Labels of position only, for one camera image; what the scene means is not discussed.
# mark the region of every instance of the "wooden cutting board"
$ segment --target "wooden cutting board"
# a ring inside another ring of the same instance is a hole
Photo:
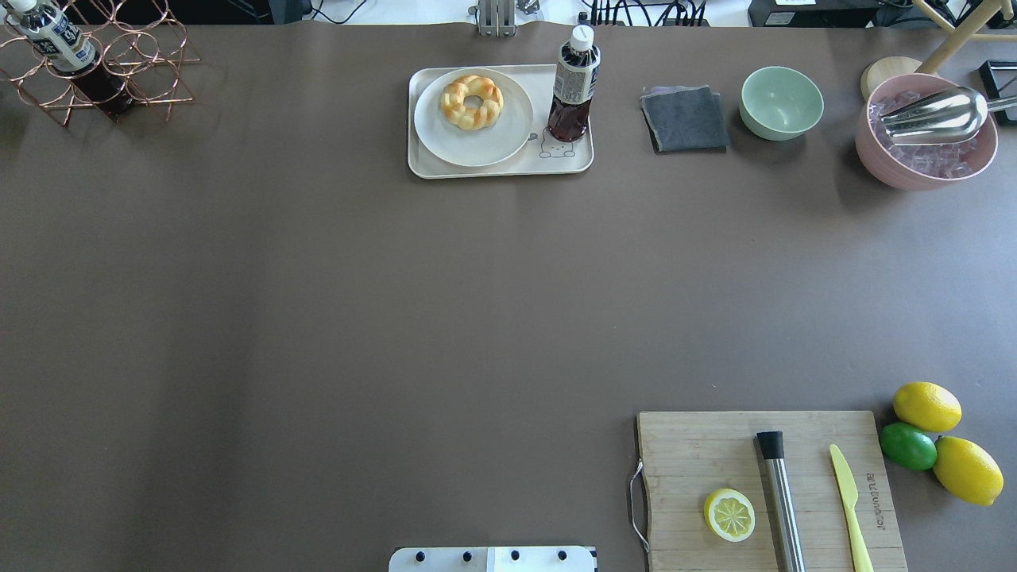
[[[699,411],[639,414],[650,572],[779,570],[756,434],[784,432],[784,455],[809,571],[853,572],[847,524],[830,460],[844,453],[859,499],[855,507],[876,572],[906,572],[886,466],[872,411]],[[728,542],[707,528],[706,497],[743,493],[756,531]]]

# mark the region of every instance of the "white bottle cap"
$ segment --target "white bottle cap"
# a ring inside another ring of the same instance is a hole
[[[23,14],[35,8],[39,4],[39,0],[7,0],[7,4],[10,5],[11,10]]]
[[[593,47],[593,28],[589,25],[577,25],[573,28],[573,37],[569,41],[569,45],[577,52],[586,52]]]

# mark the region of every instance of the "plate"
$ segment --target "plate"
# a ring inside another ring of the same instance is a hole
[[[440,98],[445,85],[462,75],[490,77],[501,90],[504,106],[490,127],[465,131],[441,113]],[[413,125],[420,142],[438,159],[461,167],[486,167],[516,155],[530,137],[533,104],[526,90],[504,73],[484,68],[451,71],[431,81],[413,110]]]

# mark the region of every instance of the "copper wire rack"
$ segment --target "copper wire rack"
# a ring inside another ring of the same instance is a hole
[[[124,79],[121,93],[114,97],[126,91],[136,106],[152,110],[164,121],[170,120],[177,104],[194,101],[182,72],[186,65],[200,62],[201,56],[166,0],[70,0],[64,12],[72,20],[88,21],[80,9],[86,8],[85,4],[105,21],[82,25],[81,33],[95,42],[106,69]],[[122,21],[119,14],[127,4],[142,14],[151,13],[152,20],[141,25]],[[0,27],[6,31],[0,32],[0,81],[6,79],[13,85],[22,102],[39,108],[64,127],[70,124],[75,111],[98,111],[96,106],[106,103],[91,101],[58,75],[49,60],[39,55],[28,39],[9,22]]]

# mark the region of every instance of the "dark liquid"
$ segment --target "dark liquid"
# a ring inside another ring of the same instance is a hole
[[[554,98],[551,101],[551,114],[547,118],[547,131],[559,141],[574,141],[586,133],[590,125],[590,104],[593,100],[579,105],[561,103]]]
[[[110,73],[100,62],[99,54],[92,67],[80,75],[67,78],[87,100],[103,113],[116,117],[134,105],[134,98],[127,93],[123,77]]]
[[[561,59],[569,65],[588,67],[595,63],[599,55],[596,47],[586,52],[577,52],[566,43],[561,46]],[[559,141],[571,142],[582,137],[590,126],[590,103],[592,99],[581,104],[567,104],[554,96],[551,100],[551,112],[547,116],[547,132]]]

